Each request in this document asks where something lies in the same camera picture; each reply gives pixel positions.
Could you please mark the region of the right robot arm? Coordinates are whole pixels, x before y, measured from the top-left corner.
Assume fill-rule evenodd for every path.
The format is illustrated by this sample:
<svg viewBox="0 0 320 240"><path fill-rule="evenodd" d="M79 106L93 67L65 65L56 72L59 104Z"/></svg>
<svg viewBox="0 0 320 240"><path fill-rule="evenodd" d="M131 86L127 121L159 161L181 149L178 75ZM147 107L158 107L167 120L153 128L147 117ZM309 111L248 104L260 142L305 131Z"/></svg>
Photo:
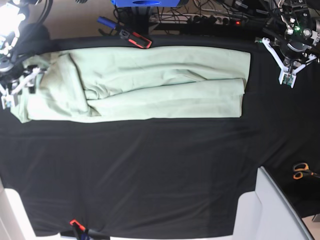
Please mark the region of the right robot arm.
<svg viewBox="0 0 320 240"><path fill-rule="evenodd" d="M24 66L23 62L35 55L19 53L19 48L47 19L53 1L46 0L40 17L31 29L22 33L21 24L28 19L26 8L37 5L40 0L2 0L0 2L0 102L8 109L19 104L19 95L24 88L31 94L36 91L38 76L43 77L48 67L37 64Z"/></svg>

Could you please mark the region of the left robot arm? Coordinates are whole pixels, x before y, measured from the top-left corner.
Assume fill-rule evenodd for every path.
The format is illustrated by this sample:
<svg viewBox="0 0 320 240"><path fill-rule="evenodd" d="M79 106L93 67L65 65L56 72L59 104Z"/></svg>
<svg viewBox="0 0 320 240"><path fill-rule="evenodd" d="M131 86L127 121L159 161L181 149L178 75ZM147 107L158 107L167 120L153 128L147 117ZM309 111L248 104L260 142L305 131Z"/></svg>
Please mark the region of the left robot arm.
<svg viewBox="0 0 320 240"><path fill-rule="evenodd" d="M297 74L320 62L320 19L312 17L305 0L271 0L263 4L269 22L262 29L267 37L256 38L280 68L278 81L294 87Z"/></svg>

